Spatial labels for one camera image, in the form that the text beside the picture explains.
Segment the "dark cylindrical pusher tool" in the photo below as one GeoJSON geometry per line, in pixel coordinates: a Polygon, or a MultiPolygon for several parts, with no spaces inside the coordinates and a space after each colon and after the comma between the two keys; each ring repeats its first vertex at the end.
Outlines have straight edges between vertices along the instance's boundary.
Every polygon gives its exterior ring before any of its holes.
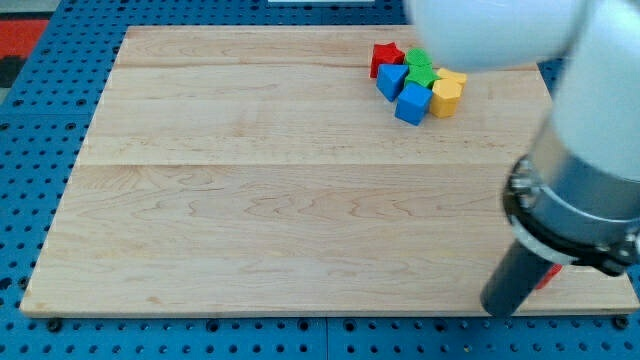
{"type": "Polygon", "coordinates": [[[511,316],[553,266],[514,241],[481,291],[483,309],[495,317],[511,316]]]}

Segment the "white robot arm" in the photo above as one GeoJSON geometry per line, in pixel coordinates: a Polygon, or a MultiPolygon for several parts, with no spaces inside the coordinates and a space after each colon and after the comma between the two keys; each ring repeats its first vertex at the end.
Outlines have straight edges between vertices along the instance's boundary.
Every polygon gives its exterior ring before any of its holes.
{"type": "Polygon", "coordinates": [[[506,180],[515,240],[484,286],[513,314],[556,264],[619,276],[639,261],[639,5],[420,1],[408,20],[433,59],[474,72],[566,56],[551,111],[506,180]]]}

